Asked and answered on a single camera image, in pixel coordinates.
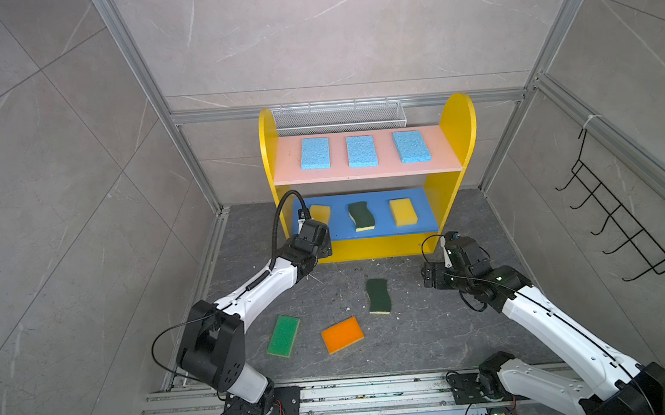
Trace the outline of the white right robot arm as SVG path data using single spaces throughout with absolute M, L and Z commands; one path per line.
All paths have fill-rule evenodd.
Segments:
M 665 368 L 643 365 L 561 311 L 531 280 L 509 266 L 493 267 L 473 238 L 437 235 L 440 262 L 425 262 L 425 287 L 452 290 L 521 325 L 577 374 L 561 376 L 506 352 L 481 363 L 476 386 L 491 402 L 523 397 L 565 415 L 665 415 Z

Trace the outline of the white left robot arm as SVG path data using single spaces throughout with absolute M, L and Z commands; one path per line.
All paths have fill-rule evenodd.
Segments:
M 328 225 L 304 221 L 254 278 L 214 303 L 199 301 L 191 308 L 178 348 L 178 366 L 210 388 L 247 403 L 251 415 L 268 415 L 274 406 L 275 383 L 247 364 L 245 333 L 278 296 L 308 276 L 318 260 L 331 255 Z

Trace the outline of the yellow sponge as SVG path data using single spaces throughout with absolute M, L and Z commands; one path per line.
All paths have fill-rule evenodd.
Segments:
M 392 199 L 389 206 L 396 227 L 410 227 L 418 224 L 418 214 L 410 198 Z
M 332 208 L 328 205 L 311 205 L 309 207 L 311 218 L 326 225 L 330 223 Z

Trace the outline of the dark green sponge curved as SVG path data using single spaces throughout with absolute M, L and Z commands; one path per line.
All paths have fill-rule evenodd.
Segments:
M 368 203 L 355 202 L 347 206 L 348 215 L 354 223 L 354 229 L 357 232 L 366 232 L 374 230 L 376 226 L 376 219 L 373 213 L 368 208 Z

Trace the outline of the blue sponge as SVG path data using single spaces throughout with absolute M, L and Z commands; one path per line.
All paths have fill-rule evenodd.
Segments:
M 302 170 L 326 170 L 332 166 L 328 138 L 305 138 L 301 142 L 301 148 Z
M 379 165 L 372 135 L 347 137 L 346 142 L 348 163 L 351 169 L 370 168 Z

